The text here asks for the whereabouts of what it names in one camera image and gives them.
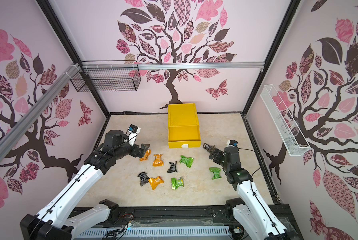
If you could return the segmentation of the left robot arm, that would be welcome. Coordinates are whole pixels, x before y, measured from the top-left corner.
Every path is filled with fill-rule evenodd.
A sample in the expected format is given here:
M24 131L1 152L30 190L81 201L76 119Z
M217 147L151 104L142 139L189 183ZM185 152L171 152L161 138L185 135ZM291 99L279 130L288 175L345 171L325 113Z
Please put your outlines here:
M98 223L106 221L117 204L103 200L95 207L70 217L88 190L123 157L142 158L150 147L135 143L141 129L130 125L127 132L111 130L84 161L84 165L63 190L36 215L27 214L20 222L26 240L73 240Z

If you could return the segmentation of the black cookie packet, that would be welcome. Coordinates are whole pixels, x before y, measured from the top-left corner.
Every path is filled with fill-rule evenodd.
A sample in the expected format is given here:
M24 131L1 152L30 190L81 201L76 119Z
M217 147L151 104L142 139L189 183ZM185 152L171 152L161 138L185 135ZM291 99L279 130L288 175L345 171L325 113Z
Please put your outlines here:
M167 170L167 173L177 173L178 169L177 169L177 161L175 162L169 162L170 167Z
M149 183L149 177L146 172L141 172L138 174L138 177L140 178L140 186L144 186L145 184Z

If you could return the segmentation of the yellow top drawer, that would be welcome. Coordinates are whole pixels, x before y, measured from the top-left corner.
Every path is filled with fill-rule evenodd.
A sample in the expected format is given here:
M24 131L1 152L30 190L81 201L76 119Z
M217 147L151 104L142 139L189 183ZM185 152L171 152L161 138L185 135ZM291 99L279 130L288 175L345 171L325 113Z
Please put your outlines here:
M200 126L169 127L168 135L170 149L201 146Z

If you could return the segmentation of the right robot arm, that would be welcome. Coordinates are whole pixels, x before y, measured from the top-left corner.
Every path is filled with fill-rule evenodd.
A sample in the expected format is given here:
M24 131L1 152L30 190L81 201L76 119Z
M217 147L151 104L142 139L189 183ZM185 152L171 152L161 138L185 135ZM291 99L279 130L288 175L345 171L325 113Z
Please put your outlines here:
M254 183L252 175L242 167L238 142L230 140L224 150L205 143L209 159L220 165L227 181L239 198L228 200L232 217L241 224L252 240L296 240L298 234L288 229L270 209Z

